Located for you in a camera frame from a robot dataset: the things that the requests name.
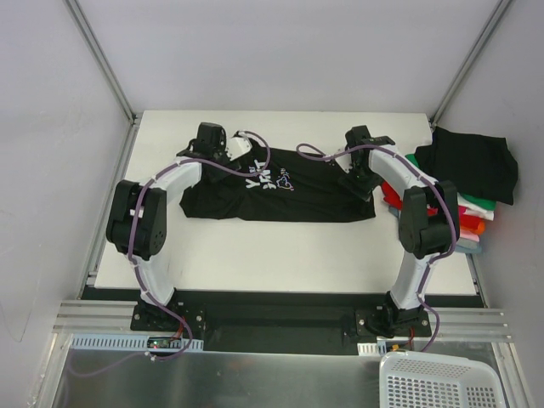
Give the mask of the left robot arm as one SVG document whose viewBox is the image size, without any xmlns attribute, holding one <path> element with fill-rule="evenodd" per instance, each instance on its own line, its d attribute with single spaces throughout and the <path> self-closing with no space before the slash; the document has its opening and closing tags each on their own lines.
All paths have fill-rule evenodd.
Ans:
<svg viewBox="0 0 544 408">
<path fill-rule="evenodd" d="M 116 184 L 106 225 L 106 240 L 126 256 L 133 268 L 150 320 L 161 330 L 173 329 L 180 318 L 171 304 L 175 288 L 168 277 L 167 207 L 201 181 L 204 164 L 225 166 L 227 136 L 216 123 L 203 122 L 185 150 L 144 182 L 123 179 Z"/>
</svg>

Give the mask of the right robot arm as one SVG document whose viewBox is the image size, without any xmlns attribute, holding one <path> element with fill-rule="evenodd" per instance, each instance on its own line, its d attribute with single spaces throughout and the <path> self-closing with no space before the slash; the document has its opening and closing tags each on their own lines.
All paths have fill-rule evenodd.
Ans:
<svg viewBox="0 0 544 408">
<path fill-rule="evenodd" d="M 459 238 L 456 187 L 418 169 L 391 138 L 373 138 L 365 125 L 352 127 L 345 138 L 351 168 L 342 183 L 365 201 L 387 183 L 402 203 L 398 236 L 405 252 L 400 270 L 382 307 L 364 318 L 367 331 L 392 338 L 428 317 L 425 293 L 434 264 L 453 252 Z"/>
</svg>

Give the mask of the black printed t-shirt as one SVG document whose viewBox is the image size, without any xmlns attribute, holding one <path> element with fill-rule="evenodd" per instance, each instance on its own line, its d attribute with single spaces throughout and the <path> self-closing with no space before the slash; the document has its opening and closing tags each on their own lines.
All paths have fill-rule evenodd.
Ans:
<svg viewBox="0 0 544 408">
<path fill-rule="evenodd" d="M 245 221 L 350 223 L 375 217 L 366 201 L 340 184 L 346 173 L 335 161 L 311 161 L 291 150 L 254 146 L 240 160 L 244 173 L 213 182 L 204 176 L 182 195 L 179 206 L 188 218 Z"/>
</svg>

